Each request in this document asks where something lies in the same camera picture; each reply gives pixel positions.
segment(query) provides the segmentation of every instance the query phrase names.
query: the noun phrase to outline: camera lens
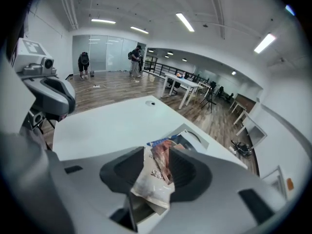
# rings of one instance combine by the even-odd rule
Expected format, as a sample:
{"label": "camera lens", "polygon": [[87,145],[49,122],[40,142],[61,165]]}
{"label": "camera lens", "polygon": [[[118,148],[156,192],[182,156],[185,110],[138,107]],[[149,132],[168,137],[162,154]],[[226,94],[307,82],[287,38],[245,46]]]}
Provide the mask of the camera lens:
{"label": "camera lens", "polygon": [[53,62],[51,60],[46,60],[45,63],[44,63],[44,66],[49,69],[51,68],[53,65]]}

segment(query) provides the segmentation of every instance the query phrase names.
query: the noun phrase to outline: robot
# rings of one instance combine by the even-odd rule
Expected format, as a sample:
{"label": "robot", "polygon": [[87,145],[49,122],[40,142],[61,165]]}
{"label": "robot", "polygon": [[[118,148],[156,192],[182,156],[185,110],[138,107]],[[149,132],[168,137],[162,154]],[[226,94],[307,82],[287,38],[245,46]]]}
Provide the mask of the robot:
{"label": "robot", "polygon": [[[53,63],[41,44],[18,40],[11,64],[36,97],[23,125],[29,131],[45,118],[60,121],[75,109],[75,91],[56,76]],[[141,216],[152,218],[143,230],[130,197],[143,167],[143,147],[60,161],[29,135],[0,134],[0,141],[7,189],[42,233],[259,233],[259,225],[285,204],[277,191],[237,164],[172,148],[171,208],[160,217]]]}

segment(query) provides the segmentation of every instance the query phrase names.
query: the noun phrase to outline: ceiling pipe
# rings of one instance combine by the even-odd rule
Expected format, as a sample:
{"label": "ceiling pipe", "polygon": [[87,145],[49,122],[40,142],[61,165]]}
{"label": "ceiling pipe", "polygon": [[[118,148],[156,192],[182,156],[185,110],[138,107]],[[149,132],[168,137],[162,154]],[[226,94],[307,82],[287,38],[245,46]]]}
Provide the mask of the ceiling pipe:
{"label": "ceiling pipe", "polygon": [[64,10],[65,10],[66,16],[67,16],[67,18],[68,18],[68,20],[69,20],[69,22],[70,22],[70,25],[72,26],[72,28],[74,28],[73,22],[70,20],[70,17],[69,17],[69,15],[68,15],[67,9],[66,9],[66,7],[65,7],[64,0],[61,0],[61,1],[62,1],[62,4],[63,4],[63,8],[64,8]]}
{"label": "ceiling pipe", "polygon": [[69,15],[69,18],[70,18],[70,22],[71,22],[71,24],[72,24],[72,27],[73,27],[73,29],[76,29],[75,24],[74,24],[74,21],[73,21],[73,18],[72,18],[72,14],[70,13],[69,5],[68,5],[68,0],[65,0],[65,4],[66,4],[66,8],[67,8],[67,11],[68,11],[68,15]]}
{"label": "ceiling pipe", "polygon": [[74,0],[70,0],[70,4],[72,6],[72,11],[73,11],[73,17],[74,17],[74,22],[75,26],[78,29],[78,22],[77,22],[77,17],[76,17],[76,12],[75,12],[75,6],[74,6]]}

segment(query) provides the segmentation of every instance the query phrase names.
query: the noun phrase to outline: gray pants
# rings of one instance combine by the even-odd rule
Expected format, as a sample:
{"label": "gray pants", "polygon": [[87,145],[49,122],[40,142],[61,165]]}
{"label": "gray pants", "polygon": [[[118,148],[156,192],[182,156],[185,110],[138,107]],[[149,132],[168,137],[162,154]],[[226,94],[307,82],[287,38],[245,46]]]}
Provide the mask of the gray pants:
{"label": "gray pants", "polygon": [[138,73],[138,62],[137,61],[131,61],[130,75],[132,75],[132,76],[139,76],[139,73]]}

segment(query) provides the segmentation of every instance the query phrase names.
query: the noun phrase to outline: black shirt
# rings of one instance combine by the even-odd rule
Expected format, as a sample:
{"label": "black shirt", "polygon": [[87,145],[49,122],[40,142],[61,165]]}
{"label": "black shirt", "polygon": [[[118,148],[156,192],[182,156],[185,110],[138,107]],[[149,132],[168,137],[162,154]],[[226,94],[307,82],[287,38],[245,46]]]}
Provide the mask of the black shirt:
{"label": "black shirt", "polygon": [[[132,52],[131,52],[131,56],[134,55],[136,58],[138,58],[138,55],[139,55],[139,52],[138,50],[134,49]],[[134,59],[133,57],[131,57],[131,60],[132,61],[137,61],[137,59]]]}

